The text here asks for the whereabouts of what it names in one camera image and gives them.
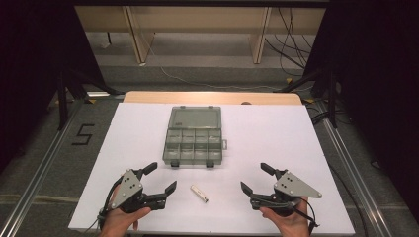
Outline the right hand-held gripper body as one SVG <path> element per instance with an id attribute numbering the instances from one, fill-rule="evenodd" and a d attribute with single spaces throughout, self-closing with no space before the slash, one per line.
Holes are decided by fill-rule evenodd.
<path id="1" fill-rule="evenodd" d="M 267 196 L 250 191 L 250 204 L 255 210 L 267 207 L 275 214 L 286 217 L 295 212 L 302 198 L 322 198 L 321 192 L 288 170 L 266 170 L 266 173 L 277 179 L 274 192 Z"/>

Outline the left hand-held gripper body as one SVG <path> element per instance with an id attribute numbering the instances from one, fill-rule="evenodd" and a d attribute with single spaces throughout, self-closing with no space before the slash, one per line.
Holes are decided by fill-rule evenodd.
<path id="1" fill-rule="evenodd" d="M 141 208 L 150 207 L 151 210 L 164 209 L 166 199 L 159 200 L 157 195 L 147 195 L 143 191 L 139 180 L 132 169 L 127 170 L 120 182 L 114 199 L 110 202 L 110 209 L 119 208 L 125 213 L 133 213 Z"/>

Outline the person's left hand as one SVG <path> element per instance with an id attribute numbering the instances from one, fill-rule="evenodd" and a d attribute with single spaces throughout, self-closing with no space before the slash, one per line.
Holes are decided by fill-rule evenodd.
<path id="1" fill-rule="evenodd" d="M 137 230 L 139 220 L 150 212 L 150 207 L 141 208 L 133 213 L 125 213 L 120 209 L 113 209 L 106 215 L 99 237 L 124 237 L 130 228 Z"/>

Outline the person's right hand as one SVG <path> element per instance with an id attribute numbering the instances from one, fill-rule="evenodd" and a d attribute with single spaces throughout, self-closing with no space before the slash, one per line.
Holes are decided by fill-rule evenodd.
<path id="1" fill-rule="evenodd" d="M 264 218 L 274 223 L 282 237 L 309 237 L 308 220 L 298 213 L 283 217 L 277 215 L 268 207 L 261 207 L 260 211 Z"/>

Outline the white table cover sheet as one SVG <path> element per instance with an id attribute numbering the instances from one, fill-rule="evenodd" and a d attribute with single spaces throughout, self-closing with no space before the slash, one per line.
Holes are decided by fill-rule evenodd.
<path id="1" fill-rule="evenodd" d="M 310 200 L 317 221 L 316 236 L 350 236 L 355 230 L 338 193 L 307 110 L 303 106 L 224 105 L 222 136 L 227 142 L 222 163 L 212 169 L 173 169 L 162 162 L 172 107 L 164 104 L 118 105 L 87 185 L 69 227 L 92 226 L 110 187 L 128 168 L 152 162 L 158 167 L 142 178 L 147 194 L 161 193 L 174 181 L 176 191 L 165 209 L 140 220 L 146 234 L 276 236 L 279 231 L 254 210 L 240 188 L 273 192 L 275 178 L 260 164 L 287 169 L 322 193 Z M 209 198 L 204 203 L 190 186 Z"/>

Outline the small white oblong item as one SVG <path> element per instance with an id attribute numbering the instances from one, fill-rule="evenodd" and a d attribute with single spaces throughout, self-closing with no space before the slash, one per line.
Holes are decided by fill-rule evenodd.
<path id="1" fill-rule="evenodd" d="M 190 186 L 191 191 L 196 194 L 204 203 L 207 203 L 209 201 L 209 198 L 205 195 L 203 191 L 201 191 L 197 186 L 191 185 Z"/>

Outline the grey translucent compartment box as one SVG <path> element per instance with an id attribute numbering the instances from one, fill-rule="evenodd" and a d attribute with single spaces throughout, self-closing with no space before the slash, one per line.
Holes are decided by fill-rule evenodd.
<path id="1" fill-rule="evenodd" d="M 221 107 L 173 107 L 162 159 L 178 168 L 220 165 L 226 143 L 222 138 Z"/>

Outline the black metal stand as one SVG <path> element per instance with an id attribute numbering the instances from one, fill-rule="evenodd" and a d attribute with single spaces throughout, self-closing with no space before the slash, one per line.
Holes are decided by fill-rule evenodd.
<path id="1" fill-rule="evenodd" d="M 310 94 L 313 97 L 319 98 L 324 94 L 324 92 L 327 92 L 328 110 L 326 112 L 326 115 L 332 126 L 336 128 L 337 123 L 335 105 L 337 99 L 337 80 L 334 72 L 330 68 L 325 67 L 315 69 L 314 71 L 309 72 L 306 75 L 303 75 L 300 79 L 298 79 L 294 83 L 291 83 L 287 87 L 276 90 L 276 93 L 290 93 L 291 91 L 307 83 L 308 81 L 314 81 L 313 88 L 310 92 Z"/>
<path id="2" fill-rule="evenodd" d="M 118 96 L 124 95 L 125 92 L 109 87 L 104 81 L 100 81 L 95 77 L 91 77 L 86 73 L 74 69 L 64 69 L 57 76 L 57 97 L 59 106 L 59 126 L 58 129 L 64 129 L 68 121 L 67 97 L 66 91 L 76 100 L 84 100 L 88 97 L 84 84 L 91 84 L 102 91 Z"/>

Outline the dark curtain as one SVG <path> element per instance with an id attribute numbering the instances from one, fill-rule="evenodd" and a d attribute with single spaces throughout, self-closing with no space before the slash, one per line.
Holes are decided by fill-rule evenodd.
<path id="1" fill-rule="evenodd" d="M 419 0 L 329 0 L 305 71 L 323 66 L 419 220 Z"/>
<path id="2" fill-rule="evenodd" d="M 0 0 L 0 173 L 27 141 L 63 77 L 103 86 L 71 0 Z"/>

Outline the beige wooden desk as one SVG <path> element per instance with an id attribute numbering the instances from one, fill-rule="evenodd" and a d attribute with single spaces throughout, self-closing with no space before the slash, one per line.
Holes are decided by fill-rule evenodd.
<path id="1" fill-rule="evenodd" d="M 136 61 L 146 61 L 156 33 L 246 34 L 253 62 L 267 35 L 315 35 L 323 8 L 77 6 L 86 32 L 129 33 Z"/>

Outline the aluminium floor rail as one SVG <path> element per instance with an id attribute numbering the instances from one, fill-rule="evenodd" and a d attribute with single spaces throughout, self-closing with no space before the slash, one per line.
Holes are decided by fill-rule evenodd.
<path id="1" fill-rule="evenodd" d="M 330 116 L 325 118 L 322 123 L 337 151 L 340 162 L 351 181 L 353 189 L 361 203 L 361 207 L 364 209 L 375 234 L 379 237 L 392 237 L 392 233 L 385 222 L 384 216 L 373 197 L 373 194 L 370 192 L 366 182 L 362 178 L 360 170 L 356 166 L 341 134 L 338 129 L 333 126 L 329 118 Z"/>
<path id="2" fill-rule="evenodd" d="M 20 226 L 22 225 L 42 183 L 62 146 L 67 131 L 71 126 L 74 118 L 80 111 L 83 100 L 76 100 L 70 109 L 69 117 L 63 124 L 62 128 L 56 133 L 52 143 L 44 154 L 41 163 L 38 165 L 31 181 L 27 185 L 23 194 L 19 197 L 13 211 L 6 220 L 5 226 L 0 232 L 0 237 L 15 237 Z"/>

